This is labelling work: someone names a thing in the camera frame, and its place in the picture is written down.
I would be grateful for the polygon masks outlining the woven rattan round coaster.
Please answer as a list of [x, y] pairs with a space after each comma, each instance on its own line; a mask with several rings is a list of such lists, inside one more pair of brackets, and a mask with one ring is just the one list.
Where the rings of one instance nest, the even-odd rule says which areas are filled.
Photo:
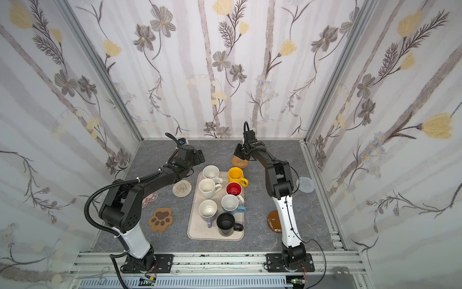
[[249, 161], [240, 159], [239, 157], [234, 156], [232, 158], [232, 166], [238, 167], [240, 169], [246, 168], [249, 165]]

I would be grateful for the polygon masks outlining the grey blue woven coaster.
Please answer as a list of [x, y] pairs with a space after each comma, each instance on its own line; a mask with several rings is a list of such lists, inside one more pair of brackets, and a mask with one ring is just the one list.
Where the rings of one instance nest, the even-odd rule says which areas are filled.
[[313, 193], [316, 189], [314, 181], [309, 177], [300, 177], [296, 181], [298, 191], [302, 193]]

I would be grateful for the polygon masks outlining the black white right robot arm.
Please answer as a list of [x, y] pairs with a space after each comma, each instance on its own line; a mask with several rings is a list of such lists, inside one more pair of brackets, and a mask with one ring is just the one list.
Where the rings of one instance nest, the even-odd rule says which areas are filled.
[[272, 197], [282, 226], [282, 261], [286, 269], [292, 271], [306, 262], [307, 252], [301, 238], [294, 214], [294, 181], [291, 166], [287, 161], [276, 158], [263, 142], [256, 138], [253, 130], [244, 127], [243, 142], [238, 144], [234, 156], [242, 160], [251, 158], [261, 163], [265, 169], [267, 193]]

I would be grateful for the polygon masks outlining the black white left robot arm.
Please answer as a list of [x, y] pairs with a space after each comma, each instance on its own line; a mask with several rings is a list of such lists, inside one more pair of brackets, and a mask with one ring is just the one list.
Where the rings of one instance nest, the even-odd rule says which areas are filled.
[[176, 184], [188, 176], [194, 166], [205, 162], [203, 152], [186, 143], [177, 144], [174, 154], [155, 173], [130, 181], [114, 181], [107, 189], [99, 217], [124, 247], [122, 273], [147, 273], [156, 265], [152, 245], [139, 225], [143, 200], [151, 193]]

